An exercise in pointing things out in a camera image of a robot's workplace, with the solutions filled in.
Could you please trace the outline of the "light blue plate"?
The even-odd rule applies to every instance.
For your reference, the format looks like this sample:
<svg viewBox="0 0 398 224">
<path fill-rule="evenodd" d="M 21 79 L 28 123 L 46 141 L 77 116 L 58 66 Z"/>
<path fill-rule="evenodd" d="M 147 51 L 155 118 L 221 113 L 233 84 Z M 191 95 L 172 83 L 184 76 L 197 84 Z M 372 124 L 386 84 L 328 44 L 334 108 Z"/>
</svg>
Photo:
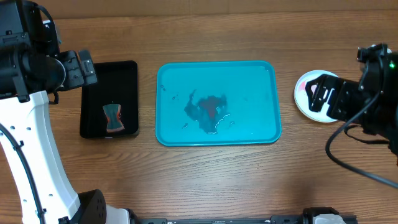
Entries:
<svg viewBox="0 0 398 224">
<path fill-rule="evenodd" d="M 325 103 L 322 106 L 321 112 L 313 112 L 309 110 L 309 105 L 308 105 L 308 96 L 305 91 L 305 85 L 307 84 L 308 81 L 312 81 L 316 78 L 318 78 L 320 75 L 327 74 L 331 75 L 334 77 L 337 77 L 334 73 L 331 73 L 326 70 L 312 70 L 304 75 L 302 75 L 299 80 L 296 83 L 295 89 L 294 89 L 294 100 L 295 103 L 298 107 L 298 109 L 308 118 L 321 122 L 321 123 L 332 123 L 335 122 L 336 119 L 333 119 L 329 116 L 327 116 L 326 112 L 329 109 L 329 104 Z"/>
</svg>

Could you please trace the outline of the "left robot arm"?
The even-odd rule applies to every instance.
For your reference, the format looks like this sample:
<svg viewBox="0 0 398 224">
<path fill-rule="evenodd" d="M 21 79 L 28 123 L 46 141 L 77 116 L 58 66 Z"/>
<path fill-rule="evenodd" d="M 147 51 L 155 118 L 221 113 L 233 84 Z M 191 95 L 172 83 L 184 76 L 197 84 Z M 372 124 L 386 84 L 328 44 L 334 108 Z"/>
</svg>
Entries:
<svg viewBox="0 0 398 224">
<path fill-rule="evenodd" d="M 52 16 L 32 1 L 1 2 L 1 146 L 23 223 L 132 223 L 100 190 L 77 193 L 53 136 L 49 95 L 97 81 L 89 51 L 61 52 Z"/>
</svg>

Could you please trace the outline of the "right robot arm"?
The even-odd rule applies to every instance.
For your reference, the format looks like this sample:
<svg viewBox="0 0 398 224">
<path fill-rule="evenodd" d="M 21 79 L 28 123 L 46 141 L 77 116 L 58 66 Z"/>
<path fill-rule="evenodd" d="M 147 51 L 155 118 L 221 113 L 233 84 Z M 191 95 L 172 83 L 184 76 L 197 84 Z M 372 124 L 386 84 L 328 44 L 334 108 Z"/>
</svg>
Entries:
<svg viewBox="0 0 398 224">
<path fill-rule="evenodd" d="M 325 152 L 339 166 L 376 182 L 396 188 L 397 182 L 351 166 L 337 157 L 330 146 L 339 133 L 360 127 L 369 135 L 380 135 L 382 140 L 367 140 L 366 144 L 386 144 L 397 154 L 397 53 L 387 44 L 358 49 L 358 62 L 363 64 L 359 81 L 321 74 L 305 84 L 308 108 L 320 112 L 328 104 L 326 115 L 343 121 L 327 140 Z"/>
</svg>

